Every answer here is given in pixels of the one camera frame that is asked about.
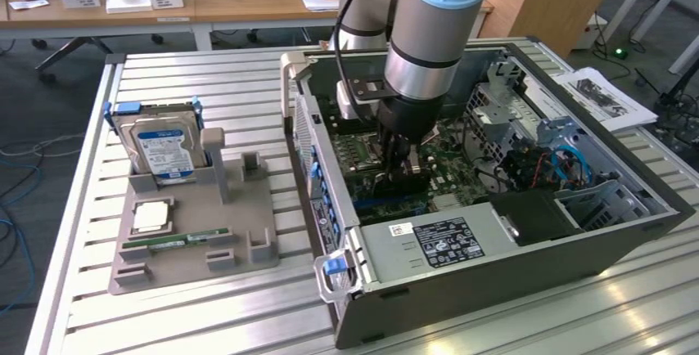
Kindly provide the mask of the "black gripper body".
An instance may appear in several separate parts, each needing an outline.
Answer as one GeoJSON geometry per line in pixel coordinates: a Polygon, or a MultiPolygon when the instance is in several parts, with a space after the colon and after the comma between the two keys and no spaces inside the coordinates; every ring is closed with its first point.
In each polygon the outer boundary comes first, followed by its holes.
{"type": "Polygon", "coordinates": [[[404,96],[381,99],[376,111],[381,137],[385,140],[398,137],[410,143],[420,143],[436,124],[443,102],[444,97],[429,100],[404,96]]]}

